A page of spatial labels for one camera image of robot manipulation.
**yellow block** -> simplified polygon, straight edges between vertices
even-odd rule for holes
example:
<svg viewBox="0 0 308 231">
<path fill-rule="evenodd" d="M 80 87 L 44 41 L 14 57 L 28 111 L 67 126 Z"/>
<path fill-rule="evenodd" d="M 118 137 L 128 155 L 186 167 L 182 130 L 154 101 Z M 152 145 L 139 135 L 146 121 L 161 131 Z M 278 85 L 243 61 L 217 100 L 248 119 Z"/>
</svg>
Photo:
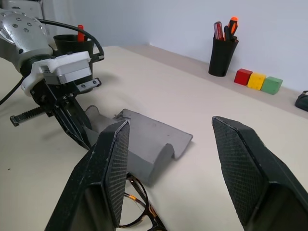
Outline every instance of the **yellow block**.
<svg viewBox="0 0 308 231">
<path fill-rule="evenodd" d="M 261 87 L 263 85 L 265 78 L 266 78 L 266 75 L 254 72 L 250 76 L 247 87 L 256 89 L 256 90 L 261 90 Z"/>
</svg>

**eyeglasses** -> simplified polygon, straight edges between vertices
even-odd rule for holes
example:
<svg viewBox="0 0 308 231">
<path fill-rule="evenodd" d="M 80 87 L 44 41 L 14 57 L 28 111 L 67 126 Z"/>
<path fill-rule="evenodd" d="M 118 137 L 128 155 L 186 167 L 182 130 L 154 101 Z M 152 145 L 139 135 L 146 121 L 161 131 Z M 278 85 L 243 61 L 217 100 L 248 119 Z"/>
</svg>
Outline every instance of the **eyeglasses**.
<svg viewBox="0 0 308 231">
<path fill-rule="evenodd" d="M 132 174 L 128 173 L 126 175 L 126 180 L 127 182 L 129 182 L 129 184 L 126 187 L 126 191 L 124 193 L 124 197 L 127 199 L 130 199 L 130 201 L 134 202 L 135 205 L 137 205 L 137 210 L 139 211 L 140 215 L 135 219 L 133 214 L 130 214 L 130 216 L 133 217 L 133 222 L 129 223 L 129 224 L 123 224 L 124 222 L 127 222 L 127 220 L 122 219 L 121 217 L 121 221 L 120 221 L 120 228 L 128 228 L 131 227 L 133 225 L 137 225 L 139 224 L 142 219 L 145 216 L 148 216 L 149 219 L 152 222 L 152 228 L 150 228 L 148 231 L 167 231 L 167 229 L 165 228 L 163 222 L 161 221 L 161 219 L 158 217 L 156 211 L 154 210 L 153 206 L 151 205 L 151 203 L 149 202 L 149 198 L 148 195 L 145 191 L 144 186 L 141 184 L 141 182 L 135 178 Z M 133 186 L 135 192 L 137 191 L 138 195 L 139 195 L 139 199 L 136 197 L 137 195 L 131 195 L 128 193 L 128 188 L 130 187 L 130 185 Z"/>
</svg>

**wooden block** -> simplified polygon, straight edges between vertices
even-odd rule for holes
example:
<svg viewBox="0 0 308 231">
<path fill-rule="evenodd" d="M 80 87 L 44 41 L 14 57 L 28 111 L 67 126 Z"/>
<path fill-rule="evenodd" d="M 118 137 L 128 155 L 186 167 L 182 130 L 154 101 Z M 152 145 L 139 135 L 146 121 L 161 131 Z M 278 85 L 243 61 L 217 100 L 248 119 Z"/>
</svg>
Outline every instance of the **wooden block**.
<svg viewBox="0 0 308 231">
<path fill-rule="evenodd" d="M 248 84 L 251 74 L 252 74 L 252 71 L 245 70 L 245 69 L 239 69 L 236 72 L 234 82 L 246 86 Z"/>
<path fill-rule="evenodd" d="M 261 91 L 274 95 L 279 91 L 282 82 L 282 79 L 269 76 L 264 80 Z"/>
<path fill-rule="evenodd" d="M 259 73 L 252 73 L 248 81 L 248 87 L 256 90 L 261 90 L 266 75 Z"/>
</svg>

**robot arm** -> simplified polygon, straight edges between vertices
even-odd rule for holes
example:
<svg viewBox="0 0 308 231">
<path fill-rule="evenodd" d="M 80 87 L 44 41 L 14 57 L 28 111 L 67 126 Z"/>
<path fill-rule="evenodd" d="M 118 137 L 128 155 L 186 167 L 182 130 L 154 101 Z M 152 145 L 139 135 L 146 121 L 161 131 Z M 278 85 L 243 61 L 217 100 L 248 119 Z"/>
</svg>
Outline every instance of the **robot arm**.
<svg viewBox="0 0 308 231">
<path fill-rule="evenodd" d="M 101 85 L 94 79 L 79 85 L 75 80 L 89 76 L 87 51 L 54 57 L 44 26 L 24 13 L 0 9 L 0 57 L 13 63 L 23 76 L 22 90 L 38 108 L 11 116 L 14 126 L 41 114 L 55 116 L 63 130 L 79 145 L 90 148 L 84 127 L 91 124 L 76 101 L 76 95 Z M 96 56 L 96 61 L 103 56 Z"/>
</svg>

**black cable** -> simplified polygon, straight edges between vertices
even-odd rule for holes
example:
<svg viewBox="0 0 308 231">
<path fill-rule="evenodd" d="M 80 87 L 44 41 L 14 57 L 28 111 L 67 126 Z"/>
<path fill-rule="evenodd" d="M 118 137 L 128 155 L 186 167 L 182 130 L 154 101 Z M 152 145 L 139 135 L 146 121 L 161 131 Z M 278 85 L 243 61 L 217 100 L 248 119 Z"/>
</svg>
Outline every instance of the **black cable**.
<svg viewBox="0 0 308 231">
<path fill-rule="evenodd" d="M 100 45 L 98 40 L 93 35 L 89 34 L 87 31 L 84 31 L 84 30 L 82 30 L 82 29 L 80 29 L 76 26 L 71 26 L 71 25 L 64 24 L 64 23 L 59 23 L 59 22 L 45 20 L 45 19 L 38 19 L 38 20 L 43 24 L 48 24 L 48 25 L 52 25 L 52 26 L 60 26 L 60 27 L 64 27 L 64 28 L 67 28 L 67 29 L 78 31 L 78 32 L 84 34 L 87 38 L 91 39 L 95 43 L 95 45 L 96 45 L 96 47 L 98 48 L 98 51 L 99 51 L 98 54 L 93 55 L 92 62 L 94 63 L 94 62 L 97 62 L 97 61 L 104 59 L 104 50 L 103 50 L 102 46 Z"/>
<path fill-rule="evenodd" d="M 13 93 L 20 87 L 20 85 L 23 83 L 24 78 L 22 78 L 16 86 L 0 101 L 0 105 L 2 105 Z"/>
</svg>

